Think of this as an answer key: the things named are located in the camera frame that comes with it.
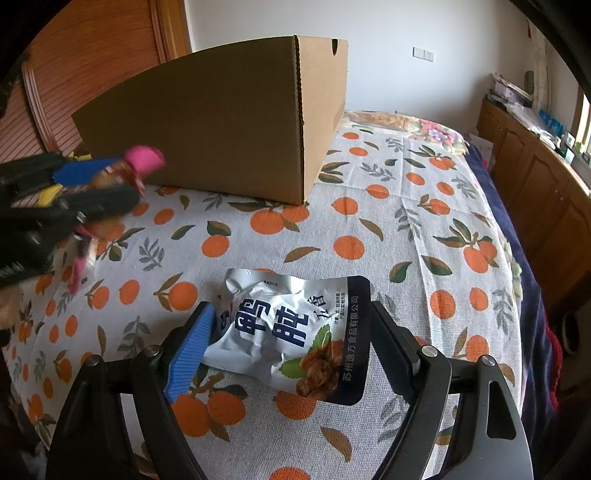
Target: bedspread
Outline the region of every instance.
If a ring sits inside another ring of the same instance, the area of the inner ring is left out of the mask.
[[[52,272],[23,287],[20,323],[3,350],[44,443],[90,354],[114,360],[160,343],[200,300],[217,304],[229,267],[301,278],[364,275],[372,298],[419,343],[469,361],[493,355],[519,404],[519,275],[465,151],[458,133],[432,122],[350,113],[303,206],[148,186],[99,243],[75,295],[67,289],[74,245],[61,246]],[[443,461],[454,401],[426,475]],[[369,479],[407,408],[373,350],[365,395],[353,407],[211,368],[201,368],[173,405],[212,480]],[[149,473],[126,397],[124,409],[138,464]]]

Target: cardboard box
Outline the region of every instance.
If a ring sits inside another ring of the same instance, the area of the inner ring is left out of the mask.
[[[72,115],[94,158],[138,144],[167,166],[147,183],[301,205],[345,109],[348,43],[275,37],[140,73]]]

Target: wooden cabinet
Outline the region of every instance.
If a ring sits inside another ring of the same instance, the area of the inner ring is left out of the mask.
[[[492,179],[555,321],[591,297],[582,287],[591,272],[589,189],[554,151],[486,100],[478,132],[494,144]]]
[[[495,144],[495,167],[492,179],[505,205],[510,210],[515,195],[523,184],[525,161],[535,136],[511,117],[505,119]]]
[[[532,257],[557,222],[559,198],[565,195],[569,178],[552,151],[539,141],[515,170],[514,174],[505,173],[516,184],[507,211],[523,250]]]

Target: yellow part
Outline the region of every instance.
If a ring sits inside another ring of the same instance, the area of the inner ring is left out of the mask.
[[[37,201],[37,206],[39,207],[47,207],[50,206],[53,199],[56,197],[58,193],[61,192],[63,185],[60,183],[56,183],[51,187],[47,187],[45,190],[42,190],[39,194],[39,200]]]

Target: printed dried fruit image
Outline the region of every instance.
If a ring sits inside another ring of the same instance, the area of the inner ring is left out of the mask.
[[[305,372],[296,385],[295,391],[302,397],[326,401],[339,385],[339,371],[343,361],[343,341],[328,341],[311,349],[300,360]]]

